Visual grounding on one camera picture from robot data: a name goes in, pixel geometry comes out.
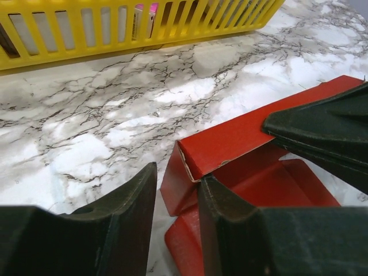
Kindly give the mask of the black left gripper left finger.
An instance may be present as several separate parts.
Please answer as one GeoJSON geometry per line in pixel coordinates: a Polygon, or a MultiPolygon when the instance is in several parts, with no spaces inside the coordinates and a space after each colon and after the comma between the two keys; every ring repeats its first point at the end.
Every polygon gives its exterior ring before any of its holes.
{"type": "Polygon", "coordinates": [[[157,183],[152,162],[71,214],[1,207],[2,275],[145,275],[157,183]]]}

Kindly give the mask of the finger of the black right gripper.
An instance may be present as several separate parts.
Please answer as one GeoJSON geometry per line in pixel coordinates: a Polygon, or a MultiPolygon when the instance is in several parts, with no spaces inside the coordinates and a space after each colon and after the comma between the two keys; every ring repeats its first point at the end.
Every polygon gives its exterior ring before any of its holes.
{"type": "Polygon", "coordinates": [[[274,144],[367,193],[367,83],[281,110],[263,122],[274,144]]]}

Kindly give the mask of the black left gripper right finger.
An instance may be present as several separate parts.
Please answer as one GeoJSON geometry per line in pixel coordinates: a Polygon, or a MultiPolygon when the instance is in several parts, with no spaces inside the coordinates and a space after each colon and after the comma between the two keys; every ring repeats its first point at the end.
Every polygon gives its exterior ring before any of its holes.
{"type": "Polygon", "coordinates": [[[259,208],[215,177],[198,188],[206,275],[366,275],[367,208],[259,208]]]}

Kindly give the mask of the red paper box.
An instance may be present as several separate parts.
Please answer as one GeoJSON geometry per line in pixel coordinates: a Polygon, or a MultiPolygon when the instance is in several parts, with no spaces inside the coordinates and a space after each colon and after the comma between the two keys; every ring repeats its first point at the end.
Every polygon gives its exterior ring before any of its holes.
{"type": "Polygon", "coordinates": [[[261,125],[272,112],[325,99],[362,84],[342,75],[255,109],[175,143],[160,188],[176,221],[164,236],[182,275],[204,275],[197,206],[201,178],[212,174],[242,199],[257,206],[337,207],[339,204],[299,159],[283,161],[261,125]]]}

